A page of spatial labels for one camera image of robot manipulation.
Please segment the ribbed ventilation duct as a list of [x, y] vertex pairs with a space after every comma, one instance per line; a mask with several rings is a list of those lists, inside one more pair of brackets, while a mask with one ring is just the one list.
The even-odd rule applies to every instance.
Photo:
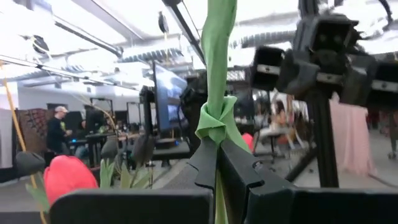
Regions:
[[236, 40], [232, 40], [229, 43], [231, 48], [251, 48], [260, 45], [267, 44], [278, 44], [281, 42], [290, 42], [295, 35], [295, 30], [283, 30], [283, 31], [273, 31], [273, 32], [263, 32], [260, 34], [251, 34]]
[[177, 48], [166, 48], [159, 50], [150, 50], [146, 52], [133, 52], [132, 50], [125, 50], [123, 56], [118, 59], [118, 63], [130, 62], [150, 62], [150, 61], [165, 61], [167, 58], [183, 57], [183, 52]]

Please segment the pink hanging cloth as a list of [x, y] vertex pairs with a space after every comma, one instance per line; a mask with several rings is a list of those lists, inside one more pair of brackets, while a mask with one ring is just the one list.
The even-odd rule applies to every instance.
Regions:
[[356, 175], [375, 174], [366, 122], [368, 110], [342, 104], [338, 94], [334, 93], [330, 113], [338, 169]]

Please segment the black round ceiling fixture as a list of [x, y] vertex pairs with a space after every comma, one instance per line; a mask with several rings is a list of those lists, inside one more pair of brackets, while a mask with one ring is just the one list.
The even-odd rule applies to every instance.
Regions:
[[167, 19], [164, 16], [162, 11], [159, 11], [159, 14], [158, 14], [158, 26], [159, 26], [160, 31], [163, 34], [168, 34], [169, 33], [169, 26], [168, 26], [168, 23], [167, 23]]
[[39, 35], [33, 36], [33, 44], [34, 50], [39, 54], [46, 54], [49, 52], [49, 47], [47, 43], [44, 41], [44, 38]]

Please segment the person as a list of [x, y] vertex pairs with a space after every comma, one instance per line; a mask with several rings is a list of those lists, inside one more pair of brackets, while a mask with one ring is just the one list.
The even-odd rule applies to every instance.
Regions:
[[47, 149], [55, 154], [70, 154], [67, 147], [67, 138], [72, 134], [72, 131], [65, 129], [63, 122], [67, 113], [66, 107], [58, 106], [55, 108], [54, 116], [47, 122], [46, 145]]
[[284, 105], [282, 100], [275, 101], [274, 113], [271, 114], [271, 124], [268, 128], [260, 130], [257, 137], [258, 140], [263, 141], [265, 138], [271, 137], [271, 134], [274, 133], [277, 144], [294, 146], [296, 130], [294, 127], [294, 111], [290, 95], [288, 95], [286, 103], [287, 105]]

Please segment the patterned hanging fabric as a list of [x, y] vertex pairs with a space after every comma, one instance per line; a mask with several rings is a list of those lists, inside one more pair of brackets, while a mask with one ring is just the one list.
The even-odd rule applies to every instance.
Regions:
[[52, 111], [42, 108], [17, 110], [18, 122], [27, 151], [41, 154], [47, 150], [47, 121], [52, 115]]

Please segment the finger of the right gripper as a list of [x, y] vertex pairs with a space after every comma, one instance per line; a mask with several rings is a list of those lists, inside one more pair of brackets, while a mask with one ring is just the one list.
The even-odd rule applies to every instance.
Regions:
[[275, 88], [278, 92], [293, 95], [297, 100], [304, 100], [310, 89], [316, 85], [319, 71], [318, 65], [287, 54], [281, 63]]
[[343, 79], [340, 103], [365, 105], [376, 72], [376, 60], [353, 60]]

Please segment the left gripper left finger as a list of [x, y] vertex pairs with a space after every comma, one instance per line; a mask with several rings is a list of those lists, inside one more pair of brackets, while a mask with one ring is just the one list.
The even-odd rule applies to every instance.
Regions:
[[215, 224], [216, 143], [209, 137], [161, 189], [79, 190], [58, 199], [50, 224]]

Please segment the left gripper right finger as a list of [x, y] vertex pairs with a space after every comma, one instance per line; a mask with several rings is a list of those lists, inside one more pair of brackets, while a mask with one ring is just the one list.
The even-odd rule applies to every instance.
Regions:
[[398, 224], [398, 192], [296, 187], [229, 139], [220, 170], [233, 224]]

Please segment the large monitor on stand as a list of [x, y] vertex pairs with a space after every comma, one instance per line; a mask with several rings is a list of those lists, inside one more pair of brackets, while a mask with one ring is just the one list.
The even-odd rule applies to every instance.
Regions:
[[187, 87], [186, 80], [156, 63], [153, 64], [153, 72], [158, 129], [169, 131], [188, 126], [180, 107], [180, 96]]

